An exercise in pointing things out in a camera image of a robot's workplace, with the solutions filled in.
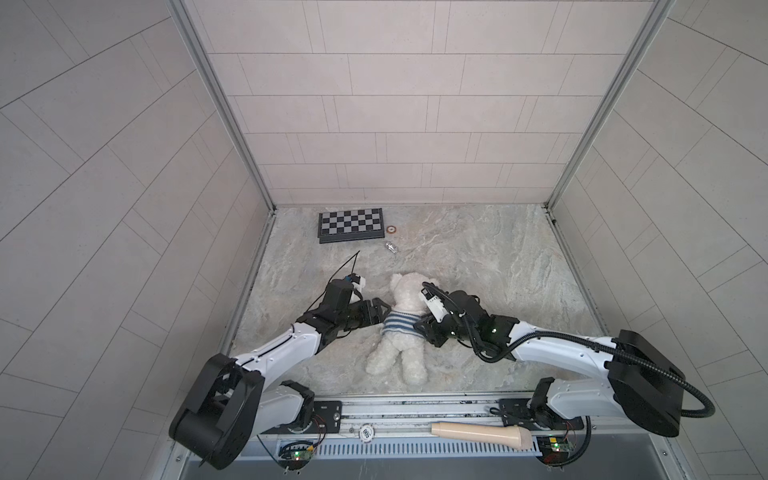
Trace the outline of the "white fluffy teddy bear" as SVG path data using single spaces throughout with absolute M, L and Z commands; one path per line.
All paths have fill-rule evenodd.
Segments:
M 436 280 L 416 272 L 393 274 L 390 280 L 395 301 L 392 310 L 422 317 L 427 315 L 430 311 L 420 297 L 424 282 L 435 283 Z M 381 331 L 379 343 L 367 358 L 365 371 L 369 375 L 382 375 L 400 361 L 403 381 L 407 385 L 423 385 L 428 378 L 425 345 L 424 338 L 399 333 L 383 334 Z

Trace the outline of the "blue white striped shirt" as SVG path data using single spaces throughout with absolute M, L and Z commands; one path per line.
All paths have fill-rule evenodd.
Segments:
M 424 335 L 415 328 L 421 320 L 422 316 L 419 314 L 392 310 L 384 319 L 382 333 L 399 333 L 424 338 Z

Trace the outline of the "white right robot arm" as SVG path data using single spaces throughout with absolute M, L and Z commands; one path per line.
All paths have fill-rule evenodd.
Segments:
M 515 317 L 488 313 L 477 296 L 447 293 L 426 282 L 429 310 L 416 329 L 435 347 L 455 338 L 483 362 L 537 362 L 578 374 L 543 379 L 528 409 L 538 423 L 587 416 L 626 418 L 653 434 L 676 437 L 683 416 L 682 371 L 639 333 L 588 337 L 547 330 Z

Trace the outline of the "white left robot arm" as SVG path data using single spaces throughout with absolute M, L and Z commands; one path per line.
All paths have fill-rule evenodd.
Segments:
M 313 422 L 313 392 L 281 378 L 341 333 L 385 320 L 391 307 L 379 298 L 364 298 L 363 286 L 356 274 L 333 279 L 319 305 L 273 340 L 236 357 L 210 357 L 171 422 L 170 438 L 222 470 L 256 435 L 281 426 L 308 428 Z

